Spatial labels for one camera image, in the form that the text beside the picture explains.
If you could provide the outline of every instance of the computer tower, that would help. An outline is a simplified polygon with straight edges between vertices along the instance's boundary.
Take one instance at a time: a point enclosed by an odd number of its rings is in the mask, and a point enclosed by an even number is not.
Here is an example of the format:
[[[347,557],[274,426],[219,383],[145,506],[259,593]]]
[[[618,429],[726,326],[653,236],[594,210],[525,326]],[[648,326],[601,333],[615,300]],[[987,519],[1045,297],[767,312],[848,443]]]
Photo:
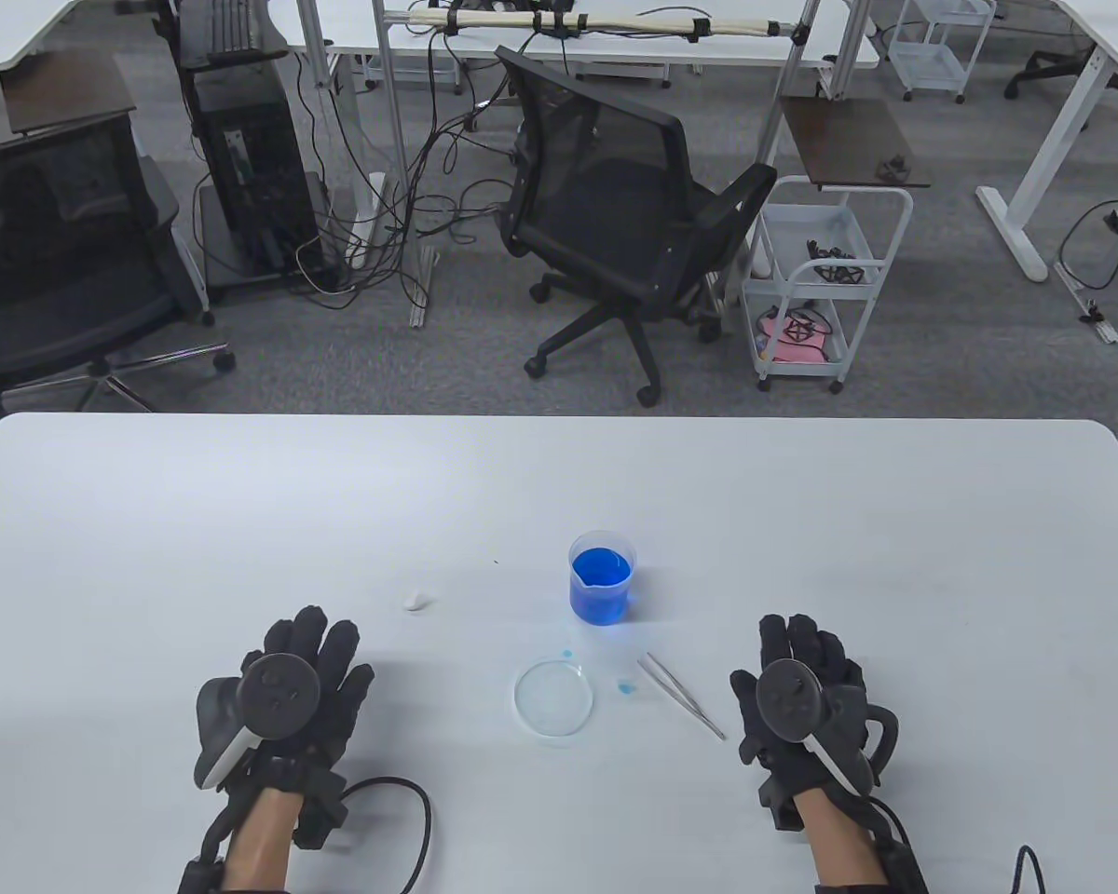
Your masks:
[[[219,267],[238,274],[299,273],[332,267],[320,226],[325,196],[316,175],[303,170],[286,91],[273,63],[188,73],[190,111],[206,152],[219,209],[205,208],[205,250]],[[231,247],[214,244],[220,213]],[[212,273],[209,263],[209,274]]]

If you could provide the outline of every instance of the vr controller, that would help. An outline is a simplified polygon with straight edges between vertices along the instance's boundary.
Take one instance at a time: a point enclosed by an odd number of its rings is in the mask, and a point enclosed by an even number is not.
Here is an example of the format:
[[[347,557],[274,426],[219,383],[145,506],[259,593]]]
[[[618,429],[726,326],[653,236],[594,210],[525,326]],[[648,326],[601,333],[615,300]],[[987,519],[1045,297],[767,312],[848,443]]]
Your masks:
[[[802,742],[850,796],[863,799],[870,795],[899,741],[894,714],[870,704],[860,686],[825,689],[812,668],[794,658],[771,662],[758,677],[757,695],[758,711],[775,735]],[[865,757],[862,744],[870,720],[882,727],[882,734],[874,753]],[[774,778],[759,789],[758,799],[774,814],[776,829],[803,830],[794,801]]]
[[[285,740],[320,706],[320,678],[305,660],[285,652],[262,656],[243,677],[202,684],[196,700],[198,788],[218,788],[262,741]]]

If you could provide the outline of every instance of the blue liquid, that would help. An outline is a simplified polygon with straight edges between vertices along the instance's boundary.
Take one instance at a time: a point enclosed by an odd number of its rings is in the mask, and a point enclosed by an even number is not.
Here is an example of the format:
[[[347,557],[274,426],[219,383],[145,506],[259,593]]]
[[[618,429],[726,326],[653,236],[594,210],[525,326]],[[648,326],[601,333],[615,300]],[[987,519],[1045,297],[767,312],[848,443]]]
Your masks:
[[[629,562],[619,553],[603,545],[585,550],[571,563],[572,570],[586,587],[605,588],[588,590],[575,580],[571,584],[572,611],[589,624],[606,626],[626,617],[629,608]]]

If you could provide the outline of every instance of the forearm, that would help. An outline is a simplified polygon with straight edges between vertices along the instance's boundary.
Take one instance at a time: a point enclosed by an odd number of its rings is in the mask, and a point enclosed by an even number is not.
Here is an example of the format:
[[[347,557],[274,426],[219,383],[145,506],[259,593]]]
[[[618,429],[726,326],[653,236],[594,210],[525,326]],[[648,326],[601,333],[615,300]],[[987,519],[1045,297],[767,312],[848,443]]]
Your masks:
[[[222,891],[285,891],[290,843],[303,797],[266,788],[231,835]]]
[[[795,808],[803,818],[821,885],[840,888],[887,884],[887,873],[878,862],[869,831],[841,812],[823,789],[795,796]]]

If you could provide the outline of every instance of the pink cloth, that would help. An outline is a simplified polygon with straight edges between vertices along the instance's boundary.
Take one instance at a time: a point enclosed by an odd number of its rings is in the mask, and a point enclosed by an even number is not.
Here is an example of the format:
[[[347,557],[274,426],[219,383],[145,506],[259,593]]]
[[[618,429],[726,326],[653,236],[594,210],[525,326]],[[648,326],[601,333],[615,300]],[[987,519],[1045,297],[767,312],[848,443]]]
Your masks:
[[[765,336],[767,336],[767,345],[762,349],[762,356],[768,356],[767,352],[770,344],[770,333],[774,331],[775,321],[773,316],[762,316],[758,321]],[[781,340],[779,341],[779,346],[775,351],[775,360],[784,361],[788,363],[826,363],[828,362],[827,354],[824,353],[824,340],[827,337],[827,332],[824,332],[824,324],[816,323],[816,327],[806,336],[803,341],[792,341],[786,333],[786,327],[788,324],[795,325],[793,320],[784,320],[784,332],[781,333]]]

